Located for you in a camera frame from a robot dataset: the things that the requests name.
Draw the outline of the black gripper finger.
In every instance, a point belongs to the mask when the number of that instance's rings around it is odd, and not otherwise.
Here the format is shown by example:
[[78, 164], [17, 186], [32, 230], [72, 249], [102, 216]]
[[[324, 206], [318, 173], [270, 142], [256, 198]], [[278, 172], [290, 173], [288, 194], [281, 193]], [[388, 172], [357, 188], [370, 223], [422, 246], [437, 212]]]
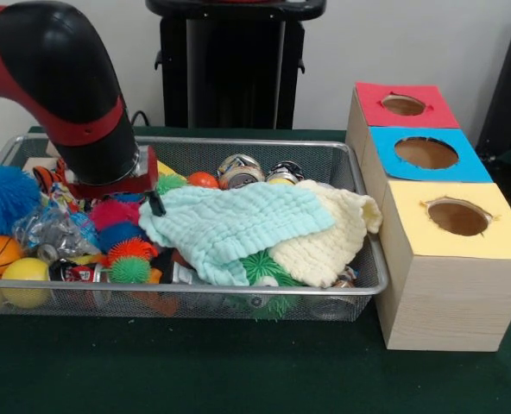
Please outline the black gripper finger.
[[165, 207], [161, 201], [161, 197], [156, 190], [149, 193], [149, 205], [155, 216], [164, 216], [166, 214]]

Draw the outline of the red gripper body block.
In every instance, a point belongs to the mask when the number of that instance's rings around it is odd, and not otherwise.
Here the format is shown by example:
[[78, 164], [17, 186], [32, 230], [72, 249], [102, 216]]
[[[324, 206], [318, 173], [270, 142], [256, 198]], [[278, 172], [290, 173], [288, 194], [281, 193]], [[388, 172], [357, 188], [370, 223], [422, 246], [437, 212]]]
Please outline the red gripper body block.
[[157, 157], [150, 146], [140, 146], [131, 173], [107, 185], [81, 183], [76, 175], [67, 170], [67, 188], [76, 198], [103, 198], [117, 193], [144, 193], [152, 191], [158, 180]]

